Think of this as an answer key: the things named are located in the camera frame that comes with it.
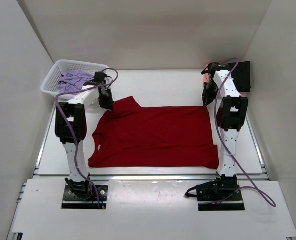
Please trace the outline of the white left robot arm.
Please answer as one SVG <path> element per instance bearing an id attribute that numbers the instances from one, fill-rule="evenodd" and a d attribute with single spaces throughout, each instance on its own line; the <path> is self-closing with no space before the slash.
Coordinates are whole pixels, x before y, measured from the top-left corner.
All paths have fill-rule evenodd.
<path id="1" fill-rule="evenodd" d="M 85 163 L 86 109 L 97 101 L 101 109 L 112 111 L 115 102 L 111 86 L 118 77 L 118 71 L 108 67 L 97 71 L 94 79 L 86 82 L 81 90 L 60 92 L 55 97 L 55 135 L 66 151 L 70 170 L 70 176 L 65 181 L 71 192 L 83 200 L 93 193 L 99 194 Z"/>

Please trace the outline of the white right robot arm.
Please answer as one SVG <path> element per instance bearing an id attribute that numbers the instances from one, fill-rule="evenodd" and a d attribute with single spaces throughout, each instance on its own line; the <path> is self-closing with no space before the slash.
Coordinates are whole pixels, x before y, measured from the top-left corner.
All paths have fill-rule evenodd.
<path id="1" fill-rule="evenodd" d="M 212 62 L 201 74 L 208 75 L 208 81 L 203 84 L 203 105 L 215 104 L 214 120 L 221 141 L 218 178 L 213 183 L 212 195 L 217 200 L 224 200 L 238 189 L 237 141 L 245 124 L 249 101 L 237 90 L 232 71 L 227 66 Z"/>

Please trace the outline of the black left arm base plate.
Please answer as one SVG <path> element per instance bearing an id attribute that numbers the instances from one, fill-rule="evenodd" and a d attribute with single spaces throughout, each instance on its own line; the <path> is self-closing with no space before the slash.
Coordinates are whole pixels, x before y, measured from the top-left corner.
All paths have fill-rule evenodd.
<path id="1" fill-rule="evenodd" d="M 98 196 L 92 185 L 88 185 L 88 190 L 83 185 L 81 189 L 73 189 L 66 183 L 63 192 L 61 208 L 71 210 L 105 210 L 109 186 L 107 184 L 96 185 Z"/>

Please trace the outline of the red t-shirt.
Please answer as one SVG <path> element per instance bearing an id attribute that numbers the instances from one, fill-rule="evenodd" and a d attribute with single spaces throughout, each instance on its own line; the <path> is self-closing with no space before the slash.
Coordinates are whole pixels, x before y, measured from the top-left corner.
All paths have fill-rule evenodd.
<path id="1" fill-rule="evenodd" d="M 142 107 L 130 96 L 103 114 L 92 137 L 91 168 L 219 166 L 204 106 Z"/>

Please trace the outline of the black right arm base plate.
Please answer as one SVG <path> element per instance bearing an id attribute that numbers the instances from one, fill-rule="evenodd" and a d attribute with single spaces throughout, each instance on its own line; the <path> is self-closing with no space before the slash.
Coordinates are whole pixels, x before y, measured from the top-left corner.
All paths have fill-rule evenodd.
<path id="1" fill-rule="evenodd" d="M 246 209 L 236 175 L 230 177 L 223 174 L 213 181 L 198 184 L 188 189 L 184 197 L 196 198 L 200 212 Z"/>

